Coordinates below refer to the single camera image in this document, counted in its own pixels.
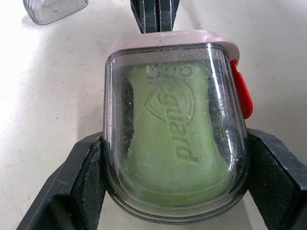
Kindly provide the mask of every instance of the pink lid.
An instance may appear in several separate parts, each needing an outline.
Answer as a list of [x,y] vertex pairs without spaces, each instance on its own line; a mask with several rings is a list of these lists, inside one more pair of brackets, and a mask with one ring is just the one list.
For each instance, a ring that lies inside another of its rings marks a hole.
[[150,34],[138,34],[116,40],[107,51],[107,57],[113,53],[134,48],[146,48],[157,46],[172,46],[183,44],[213,43],[223,46],[229,56],[230,61],[239,62],[240,52],[237,45],[230,39],[219,37],[215,33],[206,30],[195,31],[169,31]]

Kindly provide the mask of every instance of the green soap bar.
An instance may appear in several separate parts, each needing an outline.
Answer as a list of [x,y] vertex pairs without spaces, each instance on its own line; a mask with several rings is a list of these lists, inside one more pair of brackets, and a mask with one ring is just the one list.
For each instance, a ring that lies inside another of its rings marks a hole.
[[230,183],[213,137],[205,63],[126,67],[134,133],[121,180],[133,196],[162,206],[217,197]]

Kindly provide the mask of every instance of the red tab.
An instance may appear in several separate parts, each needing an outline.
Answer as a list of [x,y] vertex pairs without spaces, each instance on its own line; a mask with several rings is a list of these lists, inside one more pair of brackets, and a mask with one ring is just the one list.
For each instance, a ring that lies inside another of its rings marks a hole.
[[248,119],[253,112],[253,102],[251,101],[251,97],[248,92],[248,88],[244,82],[242,74],[236,68],[237,60],[232,60],[230,62],[231,69],[234,74],[236,91],[240,101],[240,107],[242,110],[242,114],[244,119]]

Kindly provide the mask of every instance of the white surface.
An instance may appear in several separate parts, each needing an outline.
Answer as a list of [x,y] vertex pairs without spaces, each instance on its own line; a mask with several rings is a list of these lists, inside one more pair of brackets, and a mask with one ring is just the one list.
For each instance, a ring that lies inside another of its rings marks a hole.
[[[1,3],[0,226],[15,229],[75,142],[102,129],[105,53],[138,33],[128,0],[91,0],[47,26],[21,0]],[[254,102],[247,126],[281,138],[303,162],[307,136],[305,0],[181,0],[176,30],[208,29],[237,42],[239,70]],[[107,196],[99,229],[264,230],[250,195],[196,225],[138,220]]]

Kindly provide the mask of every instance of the transparent cover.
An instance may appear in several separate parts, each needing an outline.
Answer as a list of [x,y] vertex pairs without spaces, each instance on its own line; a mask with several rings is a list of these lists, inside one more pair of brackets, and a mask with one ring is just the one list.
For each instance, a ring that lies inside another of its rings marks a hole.
[[32,21],[39,25],[52,23],[86,7],[88,0],[24,0]]
[[190,223],[242,197],[247,134],[223,47],[119,51],[105,83],[107,189],[123,209]]

